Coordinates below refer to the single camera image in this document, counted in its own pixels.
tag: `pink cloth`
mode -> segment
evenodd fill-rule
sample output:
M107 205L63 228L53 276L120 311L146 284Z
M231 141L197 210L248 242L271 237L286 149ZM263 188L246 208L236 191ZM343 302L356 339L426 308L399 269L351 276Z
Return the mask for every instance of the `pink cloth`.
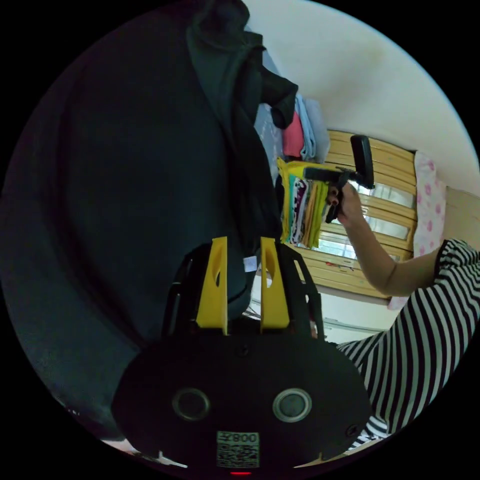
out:
M304 147L304 131L299 114L293 112L291 124L283 130L283 154L288 157L300 157Z
M438 248L443 241L447 187L437 178L437 168L432 160L421 152L415 154L416 216L413 235L413 257L421 257ZM392 297L388 309L400 310L408 298Z

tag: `qr code label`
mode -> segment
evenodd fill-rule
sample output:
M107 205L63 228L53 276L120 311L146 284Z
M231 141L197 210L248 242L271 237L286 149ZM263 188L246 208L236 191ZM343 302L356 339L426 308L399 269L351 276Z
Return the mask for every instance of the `qr code label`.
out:
M219 431L216 435L217 467L256 469L260 466L258 433Z

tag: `wall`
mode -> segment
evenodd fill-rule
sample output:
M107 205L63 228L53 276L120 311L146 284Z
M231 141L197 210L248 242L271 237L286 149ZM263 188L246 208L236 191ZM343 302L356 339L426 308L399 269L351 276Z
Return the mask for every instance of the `wall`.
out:
M261 278L256 276L251 291L252 300L259 302L262 298ZM321 306L323 318L329 324L334 321L348 324L351 327L368 328L373 330L387 330L395 321L398 311L388 310L385 305L362 302L353 299L342 298L326 293L321 294ZM260 305L252 303L251 308L260 313ZM371 333L354 333L351 330L333 332L334 342L348 342L368 337Z
M447 188L443 237L465 240L480 251L480 198Z
M282 75L319 100L327 127L421 150L448 186L480 197L479 164L452 105L403 50L307 0L243 0Z

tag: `person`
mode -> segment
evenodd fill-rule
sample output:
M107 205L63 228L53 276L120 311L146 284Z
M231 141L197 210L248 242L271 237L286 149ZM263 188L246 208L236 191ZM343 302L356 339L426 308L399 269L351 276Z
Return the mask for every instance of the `person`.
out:
M480 318L480 252L445 239L431 253L394 261L364 218L347 183L338 221L368 282L409 297L388 331L339 344L364 379L374 415L350 450L398 432L434 400L459 364ZM331 188L329 204L338 204Z

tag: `light blue cloth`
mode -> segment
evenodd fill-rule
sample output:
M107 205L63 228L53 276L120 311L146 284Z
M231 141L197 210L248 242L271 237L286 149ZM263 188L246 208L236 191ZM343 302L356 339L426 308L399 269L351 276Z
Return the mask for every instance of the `light blue cloth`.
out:
M320 108L320 104L313 98L306 98L305 108L310 120L313 134L316 142L316 156L315 161L322 164L327 159L327 154L330 151L330 135L327 130L327 124Z
M308 161L314 159L317 155L317 142L304 99L300 93L297 93L295 96L295 111L300 117L301 128L303 130L303 148L300 150L301 159Z

